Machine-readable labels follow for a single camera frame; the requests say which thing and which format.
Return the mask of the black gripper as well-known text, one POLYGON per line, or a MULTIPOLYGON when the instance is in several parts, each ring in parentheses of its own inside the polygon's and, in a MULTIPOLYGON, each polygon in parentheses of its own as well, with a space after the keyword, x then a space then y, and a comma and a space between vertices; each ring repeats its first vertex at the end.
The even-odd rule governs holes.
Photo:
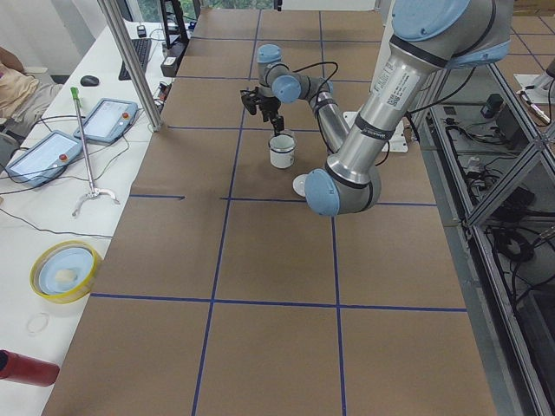
POLYGON ((242 89, 240 98, 244 108, 250 115, 256 115, 260 111, 263 122, 272 122, 274 134, 281 134, 284 130, 284 118, 279 115, 280 101, 273 96, 264 95, 259 87, 253 90, 242 89))

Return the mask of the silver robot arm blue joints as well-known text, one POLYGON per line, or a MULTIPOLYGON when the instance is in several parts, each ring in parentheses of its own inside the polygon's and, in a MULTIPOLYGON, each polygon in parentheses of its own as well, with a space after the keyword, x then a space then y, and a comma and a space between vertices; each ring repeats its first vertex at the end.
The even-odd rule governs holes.
POLYGON ((330 154, 308 174, 306 202, 335 217, 372 207, 381 192, 375 160, 424 82, 444 68, 475 68, 509 50, 512 1, 398 1, 392 9, 390 55, 349 128, 322 78, 300 75, 273 44, 258 49, 259 88, 283 103, 307 101, 330 154))

